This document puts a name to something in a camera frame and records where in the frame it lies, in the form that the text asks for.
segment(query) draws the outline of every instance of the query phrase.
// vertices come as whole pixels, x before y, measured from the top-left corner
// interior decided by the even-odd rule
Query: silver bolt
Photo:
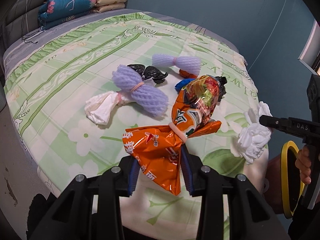
[[[209,166],[202,166],[201,171],[203,171],[204,173],[208,173],[208,172],[210,172],[210,167]]]
[[[84,180],[84,175],[79,174],[79,175],[76,176],[76,181],[77,181],[77,182],[81,182],[81,181],[83,181],[83,180]]]
[[[237,179],[239,179],[239,181],[245,181],[247,178],[243,174],[238,174]]]
[[[111,168],[111,171],[113,173],[119,173],[121,171],[121,168],[119,166],[114,166]]]

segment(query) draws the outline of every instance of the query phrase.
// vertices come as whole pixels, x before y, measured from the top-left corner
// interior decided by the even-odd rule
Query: green floral bedsheet
[[[79,173],[102,174],[126,156],[121,136],[125,128],[168,124],[181,79],[168,70],[159,89],[169,96],[166,115],[154,119],[136,103],[116,107],[110,125],[96,126],[84,113],[85,101],[118,90],[111,81],[119,64],[151,64],[155,53],[198,56],[201,73],[228,79],[227,94],[213,118],[222,121],[216,134],[188,140],[187,147],[220,174],[243,171],[244,159],[233,147],[235,136],[247,126],[243,112],[256,109],[257,89],[244,58],[219,41],[180,25],[143,13],[115,16],[89,23],[55,38],[29,55],[10,73],[5,92],[14,124],[45,176],[62,191]],[[174,196],[146,176],[136,191],[121,199],[122,219],[142,234],[165,240],[196,237],[201,198],[191,198],[181,179],[182,192]],[[225,239],[228,239],[225,205]]]

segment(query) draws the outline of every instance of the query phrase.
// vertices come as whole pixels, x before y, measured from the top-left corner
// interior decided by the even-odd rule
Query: gray headboard
[[[3,54],[23,35],[39,28],[38,10],[43,0],[18,0],[0,26],[0,65],[3,70]]]

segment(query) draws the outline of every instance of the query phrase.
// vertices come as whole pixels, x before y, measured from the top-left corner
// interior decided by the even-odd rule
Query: yellow ring
[[[291,150],[296,158],[298,158],[299,148],[293,141],[288,141],[282,147],[281,151],[281,195],[282,195],[282,205],[284,215],[287,219],[292,218],[294,210],[290,209],[290,200],[289,200],[289,182],[288,182],[288,163],[287,163],[287,155],[288,150]],[[299,197],[303,192],[304,184],[300,181],[300,193]]]

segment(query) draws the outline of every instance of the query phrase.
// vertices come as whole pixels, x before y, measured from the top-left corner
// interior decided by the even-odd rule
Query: crumpled white tissue
[[[241,130],[236,146],[239,155],[246,159],[247,165],[252,164],[262,155],[264,147],[271,137],[272,130],[259,123],[259,118],[262,115],[272,116],[269,106],[262,101],[259,102],[258,111],[249,108],[247,112],[244,112],[249,127]]]
[[[95,124],[107,125],[110,113],[116,105],[125,105],[132,102],[134,100],[128,93],[109,91],[86,101],[84,111]]]

